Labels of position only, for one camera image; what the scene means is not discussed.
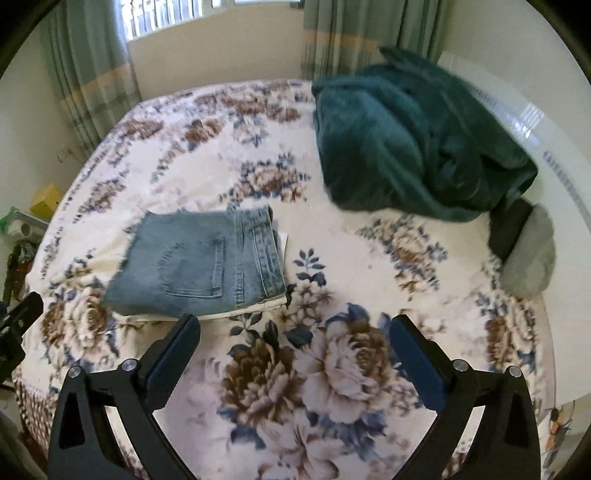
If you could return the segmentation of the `blue denim jeans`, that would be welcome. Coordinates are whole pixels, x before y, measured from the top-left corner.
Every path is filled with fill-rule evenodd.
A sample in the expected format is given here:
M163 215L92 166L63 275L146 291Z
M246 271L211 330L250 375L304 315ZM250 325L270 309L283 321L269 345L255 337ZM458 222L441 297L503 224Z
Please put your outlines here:
M219 318L286 300L280 236L263 206L146 213L102 303L125 316Z

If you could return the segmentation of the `barred bedroom window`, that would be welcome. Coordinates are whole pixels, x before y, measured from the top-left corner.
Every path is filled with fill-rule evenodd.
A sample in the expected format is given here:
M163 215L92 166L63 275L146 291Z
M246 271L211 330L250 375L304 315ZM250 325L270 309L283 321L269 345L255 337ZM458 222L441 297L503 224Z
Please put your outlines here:
M127 41L153 32L246 6L288 5L301 10L304 1L287 0L120 0Z

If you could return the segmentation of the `grey pillow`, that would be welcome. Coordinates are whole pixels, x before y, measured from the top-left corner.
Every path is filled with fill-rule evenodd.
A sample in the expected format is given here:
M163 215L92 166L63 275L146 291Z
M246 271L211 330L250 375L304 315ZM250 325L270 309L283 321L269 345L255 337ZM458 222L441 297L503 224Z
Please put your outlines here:
M556 256L553 221L548 210L537 204L502 266L501 287L519 298L540 295L550 284Z

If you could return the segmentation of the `floral bed blanket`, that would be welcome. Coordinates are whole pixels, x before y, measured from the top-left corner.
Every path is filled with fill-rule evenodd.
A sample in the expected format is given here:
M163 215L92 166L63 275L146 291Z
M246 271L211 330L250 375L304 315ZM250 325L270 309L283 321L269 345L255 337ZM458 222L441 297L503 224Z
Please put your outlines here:
M44 312L14 375L47 450L68 371L140 357L184 313L201 340L157 424L200 479L390 479L434 419L389 348L410 317L475 369L553 396L538 300L507 294L489 222L339 209L307 82L145 101L54 214L26 283Z

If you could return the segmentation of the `green white floor clutter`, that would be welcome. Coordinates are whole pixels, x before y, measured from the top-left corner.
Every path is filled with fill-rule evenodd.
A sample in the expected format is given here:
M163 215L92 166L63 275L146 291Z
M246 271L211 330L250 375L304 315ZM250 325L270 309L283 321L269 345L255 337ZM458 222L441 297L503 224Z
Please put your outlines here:
M39 244L47 227L47 221L15 207L12 207L8 214L1 218L1 234L13 241Z

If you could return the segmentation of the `yellow box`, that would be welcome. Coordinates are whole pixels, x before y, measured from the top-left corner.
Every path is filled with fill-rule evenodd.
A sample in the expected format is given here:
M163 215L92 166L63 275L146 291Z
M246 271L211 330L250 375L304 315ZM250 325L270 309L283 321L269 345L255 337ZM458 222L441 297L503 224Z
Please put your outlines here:
M34 196L29 211L38 218L50 221L62 199L62 193L54 183L41 188Z

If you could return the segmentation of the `white bed headboard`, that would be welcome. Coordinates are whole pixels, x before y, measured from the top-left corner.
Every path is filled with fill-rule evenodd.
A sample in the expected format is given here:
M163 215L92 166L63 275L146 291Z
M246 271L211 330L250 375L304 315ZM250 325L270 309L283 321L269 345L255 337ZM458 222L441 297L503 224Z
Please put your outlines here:
M554 346L556 401L590 393L590 164L564 132L514 87L444 52L438 65L470 90L537 163L526 197L549 211L557 260L544 293Z

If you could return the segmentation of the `white folded garment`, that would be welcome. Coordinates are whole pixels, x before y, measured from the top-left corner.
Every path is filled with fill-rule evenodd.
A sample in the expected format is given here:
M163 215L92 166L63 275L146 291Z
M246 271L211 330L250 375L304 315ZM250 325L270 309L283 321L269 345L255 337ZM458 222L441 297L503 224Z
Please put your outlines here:
M264 225L173 242L149 258L134 251L104 297L121 315L206 319L269 310L286 301L280 237Z

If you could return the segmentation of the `dark green fleece blanket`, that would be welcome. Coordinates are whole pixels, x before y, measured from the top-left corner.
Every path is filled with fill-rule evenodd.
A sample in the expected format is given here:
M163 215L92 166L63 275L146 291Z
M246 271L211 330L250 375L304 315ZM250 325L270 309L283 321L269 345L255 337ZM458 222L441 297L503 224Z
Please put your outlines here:
M537 165L461 79L398 48L381 54L311 86L335 205L470 222L529 189Z

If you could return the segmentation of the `left green striped curtain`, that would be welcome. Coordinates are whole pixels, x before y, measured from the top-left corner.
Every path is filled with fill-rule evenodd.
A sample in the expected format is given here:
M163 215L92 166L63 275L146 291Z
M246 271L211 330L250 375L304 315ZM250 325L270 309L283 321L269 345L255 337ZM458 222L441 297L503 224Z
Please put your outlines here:
M40 24L58 102L85 155L141 101L118 1L61 1Z

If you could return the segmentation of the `green striped curtain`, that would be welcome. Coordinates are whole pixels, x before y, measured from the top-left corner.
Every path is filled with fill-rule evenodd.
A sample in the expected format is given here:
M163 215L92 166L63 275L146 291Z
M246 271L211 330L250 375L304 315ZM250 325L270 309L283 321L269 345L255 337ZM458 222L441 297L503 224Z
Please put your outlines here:
M355 73L380 62L382 46L436 60L450 8L437 0L305 1L301 76Z
M61 1L40 24L58 102L85 155L141 101L118 1Z

